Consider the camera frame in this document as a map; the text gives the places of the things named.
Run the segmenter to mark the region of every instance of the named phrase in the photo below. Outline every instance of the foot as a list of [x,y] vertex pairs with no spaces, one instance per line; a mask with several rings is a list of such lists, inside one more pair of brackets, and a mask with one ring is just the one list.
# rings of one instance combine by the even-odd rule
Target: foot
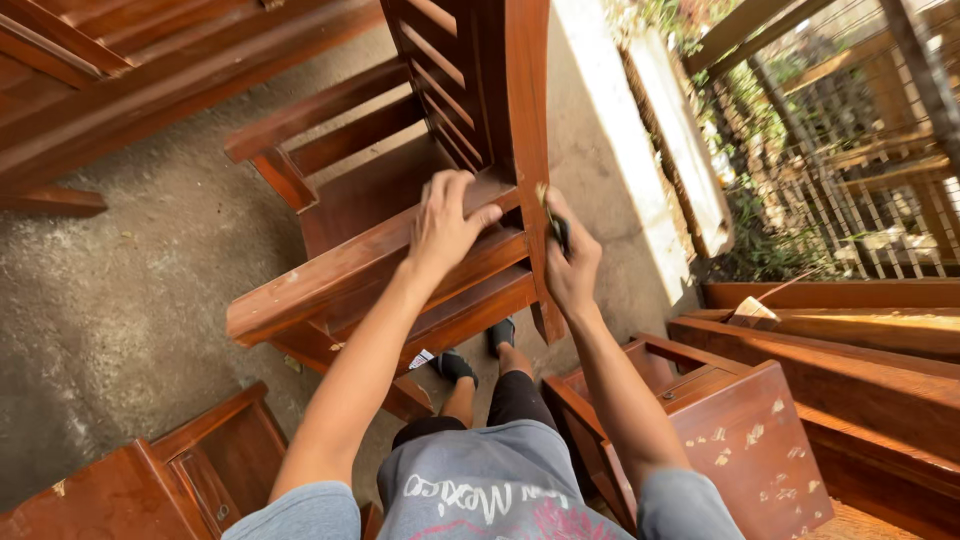
[[513,317],[507,317],[489,327],[487,329],[487,346],[490,348],[490,355],[494,358],[500,358],[498,347],[501,343],[506,343],[513,347],[515,334],[516,326],[514,325]]
[[480,380],[477,379],[477,375],[473,373],[473,368],[453,349],[434,356],[433,359],[427,363],[433,366],[433,369],[437,370],[437,373],[439,373],[441,377],[453,383],[456,383],[457,380],[463,377],[473,377],[473,388],[480,385]]

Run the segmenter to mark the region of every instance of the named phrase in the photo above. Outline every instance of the black shorts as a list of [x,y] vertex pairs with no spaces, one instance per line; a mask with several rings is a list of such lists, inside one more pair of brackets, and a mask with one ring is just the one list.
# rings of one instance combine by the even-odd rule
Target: black shorts
[[[514,370],[496,381],[490,403],[490,414],[487,415],[487,427],[502,426],[520,419],[543,422],[554,431],[557,430],[553,416],[543,402],[543,397],[537,391],[533,380],[522,371]],[[395,450],[407,441],[430,433],[466,429],[467,426],[464,426],[463,422],[452,416],[420,418],[407,424],[396,434],[393,448]]]

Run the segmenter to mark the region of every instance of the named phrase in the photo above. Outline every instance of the right hand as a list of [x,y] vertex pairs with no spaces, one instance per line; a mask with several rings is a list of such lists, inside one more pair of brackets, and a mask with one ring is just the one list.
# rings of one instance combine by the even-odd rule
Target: right hand
[[564,257],[557,239],[549,234],[546,242],[546,287],[567,320],[596,306],[593,288],[603,248],[584,229],[563,194],[555,187],[546,192],[546,204],[556,217],[570,222],[569,259]]

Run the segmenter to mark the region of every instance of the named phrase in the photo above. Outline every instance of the wooden post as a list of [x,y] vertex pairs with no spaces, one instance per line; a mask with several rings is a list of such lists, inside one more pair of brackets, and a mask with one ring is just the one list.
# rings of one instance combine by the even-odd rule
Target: wooden post
[[933,136],[950,159],[953,175],[960,178],[960,107],[953,100],[943,64],[926,46],[926,25],[911,15],[902,0],[880,0],[880,6],[933,125]]

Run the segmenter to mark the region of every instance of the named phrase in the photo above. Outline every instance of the wooden furniture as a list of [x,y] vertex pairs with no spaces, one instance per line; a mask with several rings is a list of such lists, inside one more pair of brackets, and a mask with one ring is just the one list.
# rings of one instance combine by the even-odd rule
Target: wooden furniture
[[716,322],[737,294],[770,285],[708,285],[714,309],[671,321],[671,339],[748,365],[778,361],[830,495],[923,538],[955,538],[957,280],[794,283],[764,299],[782,320],[772,331]]
[[[404,258],[421,187],[447,168],[476,172],[465,212],[505,215],[440,284],[414,325],[396,376],[531,306],[549,343],[564,322],[543,280],[547,184],[548,0],[383,0],[398,56],[233,134],[227,153],[252,160],[300,216],[305,264],[235,300],[227,333],[266,341],[324,372]],[[397,86],[413,93],[318,138],[285,141]],[[424,120],[425,135],[314,186],[310,175]],[[397,379],[384,408],[433,414],[422,390]]]
[[0,209],[103,211],[47,184],[382,22],[375,0],[2,0]]
[[[635,339],[624,352],[746,538],[803,536],[833,516],[779,364],[751,368],[652,335]],[[684,375],[675,378],[668,359]],[[545,387],[597,490],[636,533],[636,494],[590,404],[583,371],[549,377]]]
[[3,538],[220,538],[266,505],[286,440],[258,382],[148,443],[83,468],[0,516]]

